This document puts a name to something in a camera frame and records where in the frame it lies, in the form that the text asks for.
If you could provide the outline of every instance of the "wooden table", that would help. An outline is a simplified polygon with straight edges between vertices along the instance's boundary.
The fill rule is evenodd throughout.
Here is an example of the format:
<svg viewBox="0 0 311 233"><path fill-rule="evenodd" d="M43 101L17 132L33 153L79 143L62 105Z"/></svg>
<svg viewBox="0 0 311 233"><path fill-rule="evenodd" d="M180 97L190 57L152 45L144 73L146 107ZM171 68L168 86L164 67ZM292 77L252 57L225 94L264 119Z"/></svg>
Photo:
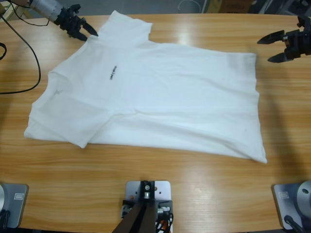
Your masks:
<svg viewBox="0 0 311 233"><path fill-rule="evenodd" d="M130 180L172 184L176 233L242 232L280 228L271 186L311 179L311 57L273 64L283 43L257 45L269 33L295 30L297 18L268 15L139 15L153 22L150 39L226 52L254 52L259 113L268 164L204 153L25 139L31 104L43 93L47 73L82 42L57 26L14 28L33 46L42 83L31 92L0 96L0 180L26 183L29 195L21 227L111 232L120 221ZM87 17L99 29L107 16ZM44 19L31 20L42 23ZM37 79L27 46L0 23L8 47L0 61L0 91L21 90Z"/></svg>

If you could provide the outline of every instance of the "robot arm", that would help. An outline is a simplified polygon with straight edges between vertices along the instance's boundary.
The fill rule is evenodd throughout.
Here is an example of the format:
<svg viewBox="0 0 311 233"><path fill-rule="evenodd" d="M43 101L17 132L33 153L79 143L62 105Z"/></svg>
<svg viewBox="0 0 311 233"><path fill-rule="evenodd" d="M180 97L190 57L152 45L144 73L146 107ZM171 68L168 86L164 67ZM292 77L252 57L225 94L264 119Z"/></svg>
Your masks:
<svg viewBox="0 0 311 233"><path fill-rule="evenodd" d="M298 16L298 27L304 30L294 30L285 33L284 30L271 33L258 41L258 44L272 44L276 41L283 41L286 49L268 59L269 62L281 63L291 61L300 57L301 54L311 55L311 20L306 16Z"/></svg>
<svg viewBox="0 0 311 233"><path fill-rule="evenodd" d="M65 8L56 0L13 0L13 2L22 6L29 4L29 7L36 12L56 25L60 25L60 28L66 30L70 37L86 41L87 37L80 32L82 27L91 35L98 36L95 29L86 22L85 18L79 18L76 15L81 8L79 4Z"/></svg>

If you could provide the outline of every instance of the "label sticker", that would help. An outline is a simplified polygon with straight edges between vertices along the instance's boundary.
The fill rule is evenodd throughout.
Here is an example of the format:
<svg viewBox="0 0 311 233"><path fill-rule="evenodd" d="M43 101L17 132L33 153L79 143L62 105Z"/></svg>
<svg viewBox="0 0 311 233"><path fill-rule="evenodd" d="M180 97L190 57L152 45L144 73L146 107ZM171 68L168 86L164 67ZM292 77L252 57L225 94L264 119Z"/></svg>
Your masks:
<svg viewBox="0 0 311 233"><path fill-rule="evenodd" d="M290 198L290 196L288 195L288 192L279 192L279 193L278 193L278 196L279 196L281 199Z"/></svg>
<svg viewBox="0 0 311 233"><path fill-rule="evenodd" d="M23 193L15 193L14 200L24 200L24 194Z"/></svg>

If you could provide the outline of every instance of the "metal base plate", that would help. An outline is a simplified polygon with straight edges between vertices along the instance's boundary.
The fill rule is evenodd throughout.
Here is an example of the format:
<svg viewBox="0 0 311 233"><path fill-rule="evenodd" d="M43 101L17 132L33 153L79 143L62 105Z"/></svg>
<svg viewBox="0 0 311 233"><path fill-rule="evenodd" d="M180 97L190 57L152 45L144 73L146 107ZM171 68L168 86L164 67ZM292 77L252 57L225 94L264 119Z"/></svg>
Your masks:
<svg viewBox="0 0 311 233"><path fill-rule="evenodd" d="M8 228L16 228L19 226L26 196L28 192L28 186L24 184L1 184L4 190L4 205L3 209L10 211L10 217L8 220Z"/></svg>
<svg viewBox="0 0 311 233"><path fill-rule="evenodd" d="M302 227L301 217L298 214L295 202L297 191L301 183L276 184L273 186L273 193L278 207L278 215L283 228L291 230L292 227L284 221L284 217L289 215Z"/></svg>
<svg viewBox="0 0 311 233"><path fill-rule="evenodd" d="M129 201L138 201L140 181L129 181L126 184L125 199ZM155 199L172 200L171 184L168 181L155 181Z"/></svg>

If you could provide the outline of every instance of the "t-shirt sleeve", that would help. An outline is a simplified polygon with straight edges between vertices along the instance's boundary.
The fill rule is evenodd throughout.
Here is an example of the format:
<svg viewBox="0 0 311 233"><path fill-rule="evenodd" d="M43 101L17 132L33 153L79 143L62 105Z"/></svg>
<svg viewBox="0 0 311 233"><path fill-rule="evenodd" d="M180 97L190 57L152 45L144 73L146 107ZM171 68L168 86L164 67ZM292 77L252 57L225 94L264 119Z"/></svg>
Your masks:
<svg viewBox="0 0 311 233"><path fill-rule="evenodd" d="M69 141L84 148L108 121L109 112L82 93L80 96L72 95L70 88L65 88L63 80L58 74L49 74L48 88L33 103L29 115L30 124L24 135L46 140L49 140L46 135L54 135L54 140Z"/></svg>
<svg viewBox="0 0 311 233"><path fill-rule="evenodd" d="M98 39L106 45L126 47L149 40L152 23L133 19L114 11L98 32Z"/></svg>

